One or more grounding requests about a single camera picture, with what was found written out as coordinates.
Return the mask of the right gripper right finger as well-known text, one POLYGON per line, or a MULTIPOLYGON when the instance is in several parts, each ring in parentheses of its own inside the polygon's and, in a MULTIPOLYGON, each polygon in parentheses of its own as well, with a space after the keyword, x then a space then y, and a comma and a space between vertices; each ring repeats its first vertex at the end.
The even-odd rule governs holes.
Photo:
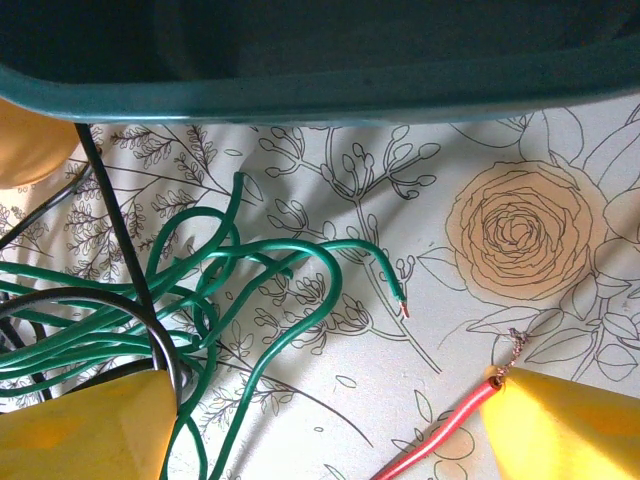
POLYGON ((640 399, 515 368, 481 406, 501 480, 640 480, 640 399))

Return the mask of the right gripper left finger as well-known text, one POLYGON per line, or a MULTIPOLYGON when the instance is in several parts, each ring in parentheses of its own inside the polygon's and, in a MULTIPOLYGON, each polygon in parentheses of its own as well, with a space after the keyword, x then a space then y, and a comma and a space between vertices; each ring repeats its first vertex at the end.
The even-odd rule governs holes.
POLYGON ((0 415, 0 480, 159 480, 177 415, 139 372, 0 415))

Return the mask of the orange plastic bin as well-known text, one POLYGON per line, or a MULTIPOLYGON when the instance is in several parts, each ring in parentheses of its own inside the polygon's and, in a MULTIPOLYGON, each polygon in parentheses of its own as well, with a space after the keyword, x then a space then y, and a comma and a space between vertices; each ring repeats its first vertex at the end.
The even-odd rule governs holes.
POLYGON ((28 111, 0 98, 0 189, 43 180, 78 144, 72 122, 28 111))

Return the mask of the teal plastic bin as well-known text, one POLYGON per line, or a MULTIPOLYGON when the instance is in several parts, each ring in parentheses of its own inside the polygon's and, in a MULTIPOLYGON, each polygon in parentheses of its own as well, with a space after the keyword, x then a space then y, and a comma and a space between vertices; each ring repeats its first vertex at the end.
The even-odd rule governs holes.
POLYGON ((0 97, 86 123, 493 119, 640 93, 640 0, 0 0, 0 97))

